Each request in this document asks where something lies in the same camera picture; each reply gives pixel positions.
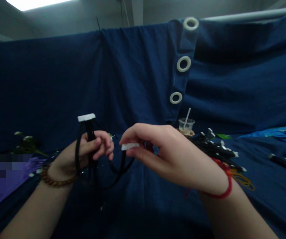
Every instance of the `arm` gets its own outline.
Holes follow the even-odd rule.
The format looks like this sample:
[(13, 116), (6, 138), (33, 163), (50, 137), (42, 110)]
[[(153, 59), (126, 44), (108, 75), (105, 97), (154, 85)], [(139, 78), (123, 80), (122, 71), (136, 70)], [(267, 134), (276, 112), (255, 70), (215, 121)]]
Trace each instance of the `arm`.
[(215, 238), (278, 238), (237, 182), (232, 180), (232, 183), (232, 192), (224, 199), (215, 199), (199, 193)]
[[(277, 238), (234, 180), (231, 194), (224, 199), (202, 193), (222, 195), (228, 188), (228, 178), (213, 160), (173, 127), (135, 124), (123, 134), (120, 144), (130, 142), (141, 146), (128, 150), (128, 156), (135, 156), (172, 183), (201, 191), (215, 238)], [(151, 145), (159, 148), (158, 156)]]
[[(90, 152), (99, 148), (93, 156), (97, 160), (103, 154), (113, 159), (114, 145), (111, 137), (104, 131), (95, 131), (96, 140), (87, 142), (87, 134), (81, 138), (79, 160), (83, 168), (87, 165)], [(70, 144), (51, 164), (48, 176), (55, 181), (65, 181), (74, 177), (74, 152), (76, 141)], [(47, 185), (43, 181), (22, 206), (7, 227), (1, 232), (0, 239), (45, 239), (51, 238), (58, 223), (73, 184), (61, 188)]]
[(0, 234), (3, 238), (50, 238), (67, 201), (72, 184), (52, 188), (40, 182), (20, 211)]

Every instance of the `hand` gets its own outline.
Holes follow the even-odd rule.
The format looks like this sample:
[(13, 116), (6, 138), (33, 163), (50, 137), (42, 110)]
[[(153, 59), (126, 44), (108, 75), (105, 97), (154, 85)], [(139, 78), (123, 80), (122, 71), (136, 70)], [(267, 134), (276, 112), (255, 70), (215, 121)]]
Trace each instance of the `hand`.
[[(170, 182), (215, 195), (225, 193), (228, 188), (225, 172), (170, 125), (137, 123), (120, 140), (120, 145), (127, 143), (140, 143), (140, 147), (126, 152), (128, 157), (136, 157)], [(153, 145), (159, 148), (158, 156)]]
[[(94, 154), (93, 160), (98, 160), (102, 155), (109, 156), (109, 160), (113, 160), (114, 144), (110, 135), (105, 131), (94, 131), (96, 139), (87, 141), (87, 133), (81, 137), (79, 148), (79, 162), (80, 167), (84, 168), (88, 165), (87, 155), (98, 149)], [(48, 175), (56, 181), (65, 181), (75, 176), (75, 147), (76, 141), (66, 147), (55, 161), (51, 164)]]

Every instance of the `plastic cup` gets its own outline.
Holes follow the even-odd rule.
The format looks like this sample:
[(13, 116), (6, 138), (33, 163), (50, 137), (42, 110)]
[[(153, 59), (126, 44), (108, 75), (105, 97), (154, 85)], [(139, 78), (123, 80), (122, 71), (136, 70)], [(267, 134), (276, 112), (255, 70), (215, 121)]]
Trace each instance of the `plastic cup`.
[(193, 129), (193, 125), (195, 123), (195, 120), (187, 119), (187, 122), (185, 124), (185, 119), (186, 118), (179, 119), (179, 123), (180, 123), (179, 130), (184, 135), (190, 135), (191, 131)]

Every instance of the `brown beaded bracelet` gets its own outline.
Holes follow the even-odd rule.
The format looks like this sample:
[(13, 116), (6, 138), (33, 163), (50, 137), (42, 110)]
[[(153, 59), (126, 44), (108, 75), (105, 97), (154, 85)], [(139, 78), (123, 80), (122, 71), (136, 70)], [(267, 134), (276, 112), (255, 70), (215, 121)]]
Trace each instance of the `brown beaded bracelet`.
[(53, 186), (53, 187), (63, 187), (63, 186), (66, 186), (68, 184), (71, 184), (73, 183), (76, 179), (77, 179), (77, 175), (75, 175), (73, 178), (69, 179), (69, 180), (66, 180), (66, 181), (54, 181), (53, 179), (51, 179), (49, 176), (48, 176), (48, 170), (49, 170), (50, 166), (47, 165), (43, 168), (43, 171), (42, 171), (42, 180), (50, 185), (50, 186)]

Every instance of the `forearm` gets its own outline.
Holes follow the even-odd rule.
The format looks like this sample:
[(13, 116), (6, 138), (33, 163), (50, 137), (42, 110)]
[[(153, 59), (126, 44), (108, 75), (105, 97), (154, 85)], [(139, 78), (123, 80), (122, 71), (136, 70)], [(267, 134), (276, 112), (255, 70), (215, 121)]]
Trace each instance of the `forearm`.
[(43, 181), (0, 234), (2, 238), (50, 238), (64, 208), (72, 184), (54, 188)]
[(224, 199), (199, 193), (215, 238), (277, 238), (240, 186), (232, 183), (232, 192)]

